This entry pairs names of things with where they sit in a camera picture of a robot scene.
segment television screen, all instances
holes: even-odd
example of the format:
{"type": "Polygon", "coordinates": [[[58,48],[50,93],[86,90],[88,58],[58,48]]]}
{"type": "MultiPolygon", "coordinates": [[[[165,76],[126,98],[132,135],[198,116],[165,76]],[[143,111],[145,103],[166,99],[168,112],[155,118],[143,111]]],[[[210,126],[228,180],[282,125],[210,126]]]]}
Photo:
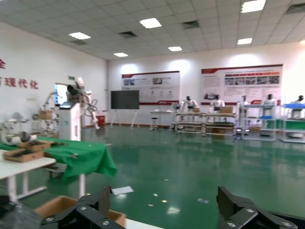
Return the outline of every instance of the television screen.
{"type": "Polygon", "coordinates": [[[139,91],[111,91],[111,109],[139,109],[139,91]]]}

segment epoxy floor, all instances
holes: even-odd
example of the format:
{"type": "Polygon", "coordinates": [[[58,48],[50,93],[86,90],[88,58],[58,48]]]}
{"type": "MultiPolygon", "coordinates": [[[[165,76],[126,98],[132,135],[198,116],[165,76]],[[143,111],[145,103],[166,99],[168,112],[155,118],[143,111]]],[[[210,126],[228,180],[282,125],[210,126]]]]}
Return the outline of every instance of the epoxy floor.
{"type": "MultiPolygon", "coordinates": [[[[261,208],[304,216],[305,145],[118,126],[83,133],[86,141],[110,143],[118,168],[114,178],[88,175],[87,192],[98,192],[106,184],[131,186],[133,193],[113,196],[111,203],[130,219],[164,229],[216,229],[217,186],[261,208]]],[[[58,195],[78,197],[77,179],[49,179],[46,170],[39,169],[30,174],[30,181],[30,186],[49,188],[22,201],[32,208],[58,195]]]]}

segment fluorescent light panel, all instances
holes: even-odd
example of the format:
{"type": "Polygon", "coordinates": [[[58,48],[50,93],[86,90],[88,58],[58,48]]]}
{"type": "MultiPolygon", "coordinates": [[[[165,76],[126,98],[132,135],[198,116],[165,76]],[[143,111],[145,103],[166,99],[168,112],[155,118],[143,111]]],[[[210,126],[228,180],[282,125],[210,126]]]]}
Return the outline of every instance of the fluorescent light panel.
{"type": "Polygon", "coordinates": [[[79,40],[85,40],[85,39],[91,38],[88,35],[83,34],[82,32],[70,33],[69,36],[74,37],[74,38],[79,39],[79,40]]]}
{"type": "Polygon", "coordinates": [[[237,44],[251,44],[253,38],[245,38],[238,40],[237,44]]]}
{"type": "Polygon", "coordinates": [[[263,10],[266,0],[247,1],[242,5],[242,13],[250,13],[263,10]]]}
{"type": "Polygon", "coordinates": [[[142,26],[144,26],[147,29],[151,29],[151,28],[156,28],[156,27],[161,27],[162,26],[160,24],[160,22],[156,18],[145,19],[145,20],[139,21],[139,23],[141,23],[142,26]]]}
{"type": "Polygon", "coordinates": [[[171,50],[172,52],[182,51],[182,48],[180,46],[168,47],[168,49],[171,50]]]}
{"type": "Polygon", "coordinates": [[[118,57],[126,57],[126,56],[128,56],[127,54],[122,53],[122,52],[120,52],[120,53],[115,53],[114,55],[115,55],[115,56],[118,56],[118,57]]]}

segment cardboard box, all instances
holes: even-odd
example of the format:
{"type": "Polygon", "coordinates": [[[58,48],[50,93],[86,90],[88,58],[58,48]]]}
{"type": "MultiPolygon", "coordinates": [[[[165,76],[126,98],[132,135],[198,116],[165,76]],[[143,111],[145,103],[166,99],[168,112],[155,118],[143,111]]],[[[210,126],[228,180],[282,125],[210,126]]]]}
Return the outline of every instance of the cardboard box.
{"type": "Polygon", "coordinates": [[[44,156],[44,152],[39,151],[39,152],[33,152],[31,154],[26,154],[22,155],[20,157],[12,157],[11,155],[21,153],[25,149],[16,149],[16,150],[11,150],[7,153],[4,154],[4,159],[8,161],[15,161],[15,162],[28,162],[32,160],[36,160],[39,158],[42,158],[44,156]]]}
{"type": "Polygon", "coordinates": [[[224,106],[220,108],[221,114],[233,114],[233,107],[232,106],[224,106]]]}
{"type": "MultiPolygon", "coordinates": [[[[35,212],[39,214],[43,219],[47,218],[48,216],[59,214],[62,211],[73,207],[76,205],[77,200],[66,197],[66,196],[59,196],[55,199],[50,200],[49,202],[45,203],[44,205],[40,206],[39,208],[35,209],[35,212]]],[[[114,220],[122,227],[125,228],[126,226],[126,215],[120,212],[109,210],[107,215],[110,219],[114,220]]]]}
{"type": "Polygon", "coordinates": [[[41,120],[52,120],[53,111],[39,111],[39,119],[41,120]]]}
{"type": "Polygon", "coordinates": [[[51,144],[53,143],[52,141],[49,141],[49,142],[48,141],[39,141],[39,142],[41,142],[41,144],[35,145],[35,146],[31,146],[30,142],[22,142],[18,145],[18,147],[21,149],[29,149],[34,152],[37,152],[37,151],[42,151],[44,149],[51,148],[51,144]]]}

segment display board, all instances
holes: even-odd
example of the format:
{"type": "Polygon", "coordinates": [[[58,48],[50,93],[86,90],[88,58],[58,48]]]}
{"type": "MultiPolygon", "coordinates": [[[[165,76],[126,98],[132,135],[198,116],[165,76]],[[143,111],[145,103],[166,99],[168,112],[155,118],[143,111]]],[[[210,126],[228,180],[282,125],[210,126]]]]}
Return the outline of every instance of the display board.
{"type": "Polygon", "coordinates": [[[283,65],[202,69],[201,104],[208,105],[218,94],[226,105],[247,96],[252,104],[261,103],[268,94],[280,101],[283,65]]]}
{"type": "Polygon", "coordinates": [[[139,90],[141,105],[171,105],[179,102],[180,72],[124,74],[122,90],[139,90]]]}
{"type": "Polygon", "coordinates": [[[139,91],[111,91],[111,109],[139,109],[139,91]]]}

